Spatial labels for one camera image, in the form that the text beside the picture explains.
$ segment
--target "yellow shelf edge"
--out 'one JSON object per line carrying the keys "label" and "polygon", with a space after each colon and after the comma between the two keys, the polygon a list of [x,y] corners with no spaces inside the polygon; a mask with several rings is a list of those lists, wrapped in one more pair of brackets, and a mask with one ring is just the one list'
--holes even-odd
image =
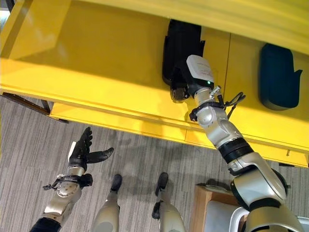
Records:
{"label": "yellow shelf edge", "polygon": [[[60,103],[54,104],[54,107],[53,107],[53,110],[52,110],[50,116],[53,117],[53,118],[57,118],[57,119],[61,118],[61,119],[69,120],[69,121],[81,122],[81,123],[85,123],[85,124],[92,124],[92,125],[96,125],[96,126],[100,126],[100,127],[107,127],[107,128],[111,128],[111,129],[115,129],[115,130],[126,131],[126,132],[130,132],[130,133],[135,133],[135,134],[142,134],[142,135],[146,135],[146,136],[150,136],[150,137],[175,141],[175,142],[179,142],[179,143],[183,143],[183,144],[197,145],[197,146],[202,146],[202,147],[214,149],[214,147],[211,146],[211,145],[205,145],[206,142],[209,143],[209,141],[207,141],[205,134],[201,133],[201,135],[204,136],[204,138],[205,138],[203,143],[195,143],[195,142],[187,140],[188,130],[183,131],[182,135],[179,136],[179,134],[177,132],[176,132],[177,134],[175,134],[174,130],[170,131],[171,126],[159,125],[159,124],[151,123],[151,122],[148,122],[148,121],[143,122],[143,120],[141,120],[141,119],[125,118],[123,116],[116,116],[116,115],[113,115],[113,114],[109,115],[108,113],[97,112],[97,111],[94,111],[94,110],[73,107],[73,106],[70,106],[70,105],[65,105],[65,104],[60,104]],[[115,119],[118,117],[119,122],[121,122],[120,125],[109,124],[109,122],[107,121],[109,117],[113,121],[115,121]],[[144,131],[140,131],[140,130],[132,130],[132,129],[129,128],[130,126],[124,127],[124,120],[130,120],[130,125],[133,125],[134,123],[136,123],[136,124],[148,123],[148,125],[149,125],[148,130],[150,130],[150,131],[152,130],[152,126],[153,127],[162,127],[162,128],[166,127],[166,133],[169,136],[158,135],[154,132],[144,132]],[[274,147],[272,148],[270,146],[259,145],[259,144],[255,144],[255,143],[250,143],[250,144],[253,147],[257,147],[257,148],[261,148],[261,146],[262,146],[263,150],[265,150],[265,149],[277,150],[277,151],[280,150],[281,153],[283,152],[282,149],[279,149],[279,148],[274,148]],[[261,154],[261,155],[267,160],[278,161],[278,162],[282,162],[282,163],[288,163],[288,164],[297,165],[297,166],[301,166],[301,167],[308,167],[308,161],[309,161],[308,154],[302,154],[302,153],[291,154],[291,156],[289,156],[286,159],[284,157],[283,157],[284,159],[279,159],[279,158],[272,158],[271,156],[265,156],[265,154]]]}

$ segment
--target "black cable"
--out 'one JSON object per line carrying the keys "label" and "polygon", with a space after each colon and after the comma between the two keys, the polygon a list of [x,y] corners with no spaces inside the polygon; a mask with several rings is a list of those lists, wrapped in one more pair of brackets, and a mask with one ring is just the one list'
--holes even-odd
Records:
{"label": "black cable", "polygon": [[232,109],[230,110],[230,112],[227,115],[228,119],[230,119],[230,117],[231,117],[233,111],[235,110],[237,104],[240,103],[242,100],[244,100],[245,97],[246,97],[246,95],[244,95],[243,92],[240,92],[231,101],[226,101],[224,103],[222,94],[218,95],[219,103],[221,105],[223,105],[224,109],[226,109],[229,106],[232,106]]}

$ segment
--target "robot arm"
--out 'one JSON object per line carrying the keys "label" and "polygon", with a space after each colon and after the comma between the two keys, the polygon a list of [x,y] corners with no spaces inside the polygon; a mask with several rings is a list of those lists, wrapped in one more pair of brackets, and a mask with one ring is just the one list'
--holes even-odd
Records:
{"label": "robot arm", "polygon": [[[213,79],[207,61],[190,55],[179,67],[188,83],[188,92],[197,104],[190,118],[205,130],[225,159],[230,173],[235,176],[231,183],[233,194],[240,205],[250,211],[246,232],[302,232],[299,221],[284,204],[287,191],[284,178],[253,151],[228,120],[220,87],[211,87]],[[201,85],[200,80],[205,80],[205,84]],[[234,105],[241,97],[244,98],[242,93]]]}
{"label": "robot arm", "polygon": [[52,185],[43,187],[44,190],[54,189],[55,194],[30,232],[60,231],[81,197],[82,189],[92,185],[92,175],[84,174],[87,164],[102,162],[112,155],[112,147],[105,151],[89,152],[91,133],[90,127],[86,128],[80,140],[73,143],[66,175],[58,175]]}

